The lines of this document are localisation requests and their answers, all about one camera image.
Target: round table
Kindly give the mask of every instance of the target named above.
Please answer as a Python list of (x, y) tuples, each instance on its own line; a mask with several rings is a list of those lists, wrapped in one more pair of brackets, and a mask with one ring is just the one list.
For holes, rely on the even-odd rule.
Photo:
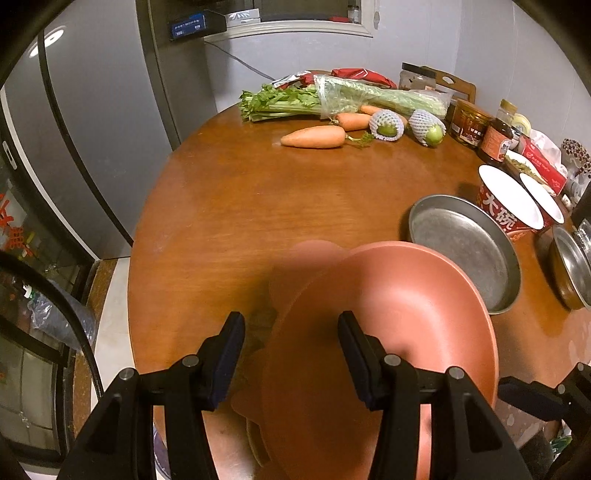
[[(246, 318), (242, 357), (275, 320), (274, 261), (309, 239), (345, 248), (406, 238), (410, 207), (445, 193), (474, 201), (476, 154), (447, 136), (435, 149), (409, 136), (358, 149), (301, 150), (280, 138), (318, 120), (243, 123), (237, 107), (212, 118), (170, 157), (144, 207), (129, 271), (129, 331), (140, 373), (168, 368), (216, 335), (231, 310)], [(493, 316), (501, 376), (555, 386), (591, 360), (591, 313), (569, 312), (545, 267), (548, 238), (515, 242), (522, 290)], [(233, 387), (241, 382), (238, 372)], [(517, 445), (542, 425), (503, 402), (496, 411)], [(161, 433), (163, 415), (156, 412)], [(245, 422), (228, 402), (205, 415), (220, 478), (249, 478), (255, 463)]]

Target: glass jar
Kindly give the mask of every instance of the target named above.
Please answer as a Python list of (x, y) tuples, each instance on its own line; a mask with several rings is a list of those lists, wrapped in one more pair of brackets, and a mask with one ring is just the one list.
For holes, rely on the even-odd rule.
[(503, 98), (496, 118), (486, 129), (484, 139), (478, 148), (478, 156), (483, 162), (497, 166), (503, 162), (513, 141), (511, 123), (516, 113), (517, 107)]
[(403, 63), (398, 88), (401, 90), (435, 90), (436, 77), (437, 74), (432, 70)]
[(473, 103), (458, 99), (450, 128), (450, 135), (462, 145), (478, 148), (492, 117)]

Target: cable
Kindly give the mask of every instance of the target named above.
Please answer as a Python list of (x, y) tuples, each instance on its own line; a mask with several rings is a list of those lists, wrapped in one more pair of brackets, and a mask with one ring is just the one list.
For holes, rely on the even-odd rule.
[(49, 282), (49, 280), (44, 278), (36, 270), (33, 270), (26, 263), (21, 262), (19, 259), (1, 250), (0, 268), (20, 277), (23, 282), (43, 293), (63, 314), (70, 327), (72, 327), (72, 331), (74, 332), (74, 335), (76, 335), (76, 340), (78, 340), (78, 343), (80, 344), (82, 353), (88, 363), (92, 382), (95, 386), (96, 398), (100, 400), (103, 397), (104, 390), (102, 381), (100, 380), (99, 367), (96, 365), (95, 356), (92, 353), (90, 342), (82, 328), (80, 319), (66, 298), (51, 282)]
[(223, 48), (217, 46), (215, 43), (210, 43), (208, 41), (203, 40), (204, 43), (206, 43), (207, 45), (211, 45), (212, 47), (216, 47), (218, 50), (221, 50), (222, 52), (224, 52), (226, 55), (228, 55), (228, 57), (233, 58), (234, 60), (236, 60), (237, 62), (241, 63), (242, 65), (244, 65), (247, 69), (252, 70), (254, 73), (260, 75), (263, 78), (266, 78), (267, 80), (270, 80), (272, 82), (275, 81), (275, 79), (273, 77), (271, 77), (270, 75), (267, 75), (266, 73), (261, 72), (260, 70), (257, 70), (256, 68), (254, 68), (252, 65), (249, 65), (248, 63), (246, 63), (244, 60), (239, 59), (238, 57), (235, 57), (234, 55), (232, 55), (230, 52), (224, 50)]

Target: tissue box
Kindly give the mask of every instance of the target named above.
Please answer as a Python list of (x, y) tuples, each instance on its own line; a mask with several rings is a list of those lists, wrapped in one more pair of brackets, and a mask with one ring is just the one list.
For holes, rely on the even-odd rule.
[(519, 138), (517, 151), (533, 163), (535, 169), (554, 192), (554, 196), (558, 195), (566, 184), (566, 177), (546, 160), (546, 157), (540, 149), (536, 147), (528, 137), (522, 135)]

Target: white wall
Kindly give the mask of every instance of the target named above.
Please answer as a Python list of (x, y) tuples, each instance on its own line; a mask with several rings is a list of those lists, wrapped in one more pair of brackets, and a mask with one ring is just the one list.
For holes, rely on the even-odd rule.
[(455, 74), (496, 113), (506, 98), (536, 130), (591, 148), (591, 97), (548, 32), (511, 0), (463, 0)]
[[(591, 150), (591, 97), (552, 37), (512, 0), (382, 0), (380, 17), (373, 38), (278, 33), (218, 45), (273, 78), (367, 67), (398, 83), (402, 62), (426, 64), (474, 83), (488, 112), (507, 98), (555, 143), (569, 137)], [(218, 111), (266, 82), (218, 49), (206, 52)]]
[[(281, 78), (299, 70), (365, 67), (398, 83), (406, 61), (453, 73), (460, 37), (462, 0), (382, 0), (373, 38), (333, 33), (273, 33), (217, 43), (224, 50)], [(238, 101), (242, 90), (268, 83), (210, 45), (207, 63), (218, 111)]]

